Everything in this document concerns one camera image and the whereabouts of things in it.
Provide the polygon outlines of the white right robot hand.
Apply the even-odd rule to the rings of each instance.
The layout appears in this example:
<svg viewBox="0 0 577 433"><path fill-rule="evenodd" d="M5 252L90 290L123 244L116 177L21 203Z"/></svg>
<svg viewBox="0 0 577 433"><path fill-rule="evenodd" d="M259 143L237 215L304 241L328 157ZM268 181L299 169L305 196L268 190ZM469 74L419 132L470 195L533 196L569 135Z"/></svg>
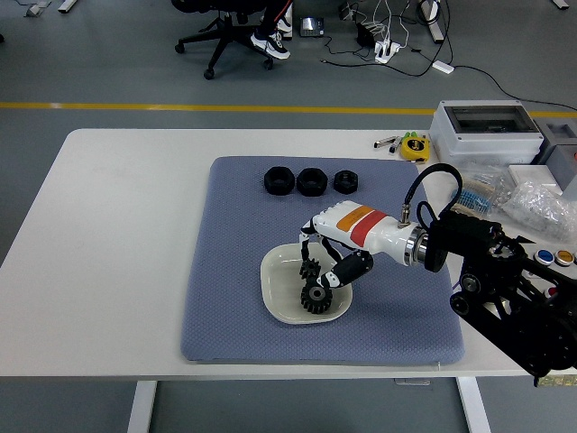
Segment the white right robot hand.
<svg viewBox="0 0 577 433"><path fill-rule="evenodd" d="M355 281L373 266L372 256L386 253L405 266L417 262L418 242L425 230L411 222L399 222L377 209L345 200L313 216L300 231L301 278L309 287L340 288ZM322 274L309 257L308 243L317 235L327 253L336 260Z"/></svg>

